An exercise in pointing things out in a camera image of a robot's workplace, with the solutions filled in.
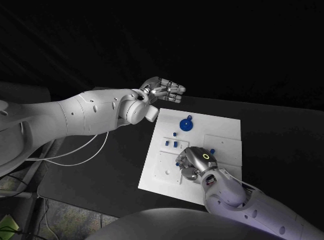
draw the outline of dark table surface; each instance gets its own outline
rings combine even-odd
[[[281,201],[324,231],[324,112],[184,96],[181,104],[159,100],[158,108],[242,120],[243,181]],[[78,166],[51,166],[39,185],[43,198],[123,217],[150,208],[204,206],[137,188],[155,129],[143,120],[108,133],[98,155]],[[93,156],[106,133],[56,162]],[[91,136],[65,138],[59,154]]]

